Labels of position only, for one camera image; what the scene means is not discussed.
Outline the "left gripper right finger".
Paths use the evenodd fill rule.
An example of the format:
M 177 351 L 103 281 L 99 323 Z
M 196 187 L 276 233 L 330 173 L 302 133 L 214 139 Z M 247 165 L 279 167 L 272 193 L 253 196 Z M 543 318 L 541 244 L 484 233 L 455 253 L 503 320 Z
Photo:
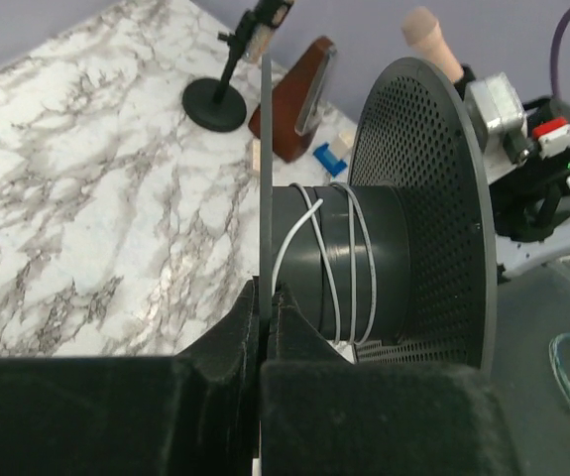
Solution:
M 481 372 L 449 363 L 352 364 L 274 297 L 260 376 L 265 475 L 518 475 L 504 412 Z

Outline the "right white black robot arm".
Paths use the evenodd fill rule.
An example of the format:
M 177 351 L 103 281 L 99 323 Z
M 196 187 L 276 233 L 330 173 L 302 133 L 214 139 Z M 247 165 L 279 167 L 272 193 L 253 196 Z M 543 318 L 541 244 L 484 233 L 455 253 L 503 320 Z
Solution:
M 490 185 L 498 282 L 570 256 L 570 148 L 530 158 Z

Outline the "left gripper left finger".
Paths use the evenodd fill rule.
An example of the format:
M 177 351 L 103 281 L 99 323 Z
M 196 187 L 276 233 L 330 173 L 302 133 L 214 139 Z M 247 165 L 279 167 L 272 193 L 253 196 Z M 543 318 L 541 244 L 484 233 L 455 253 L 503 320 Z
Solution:
M 0 475 L 248 475 L 258 285 L 175 356 L 0 358 Z

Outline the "black filament spool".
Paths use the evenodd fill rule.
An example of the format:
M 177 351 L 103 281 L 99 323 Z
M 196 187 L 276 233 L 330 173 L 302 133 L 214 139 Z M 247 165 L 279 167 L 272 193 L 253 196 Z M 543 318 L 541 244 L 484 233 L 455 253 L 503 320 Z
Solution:
M 346 183 L 273 190 L 278 279 L 358 362 L 454 362 L 489 372 L 494 220 L 466 107 L 424 59 L 391 63 L 357 127 Z

